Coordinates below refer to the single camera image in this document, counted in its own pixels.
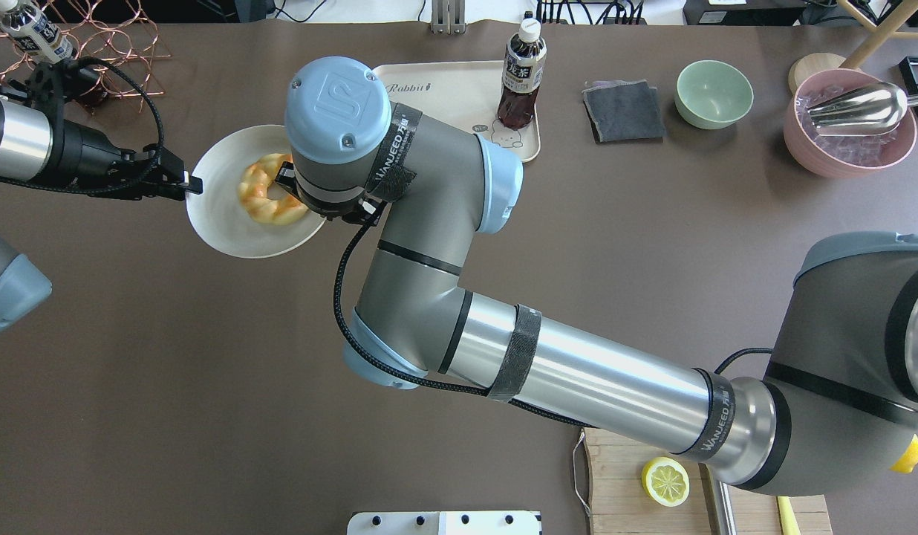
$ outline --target gray cloth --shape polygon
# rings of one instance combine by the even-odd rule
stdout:
[[[666,133],[657,105],[657,88],[638,82],[592,82],[582,91],[598,143],[660,138]]]

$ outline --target black box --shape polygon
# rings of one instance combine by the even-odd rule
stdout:
[[[683,17],[694,26],[792,26],[805,9],[802,0],[686,0]]]

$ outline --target plastic bottle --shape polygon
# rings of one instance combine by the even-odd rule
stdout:
[[[0,0],[0,28],[17,48],[42,63],[73,56],[73,43],[31,0]]]
[[[506,70],[502,74],[498,116],[508,129],[522,129],[535,118],[545,51],[541,22],[535,18],[521,21],[518,33],[506,46]]]

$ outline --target yellow knife handle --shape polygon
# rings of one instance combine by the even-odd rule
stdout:
[[[782,535],[799,535],[799,522],[795,521],[795,512],[792,512],[789,496],[779,496],[775,502],[779,505],[779,525],[782,526]]]

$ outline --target donut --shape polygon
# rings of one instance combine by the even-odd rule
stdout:
[[[307,207],[293,195],[273,200],[268,187],[278,177],[280,166],[290,155],[266,155],[248,166],[238,184],[238,200],[251,219],[263,224],[292,224],[307,213]]]

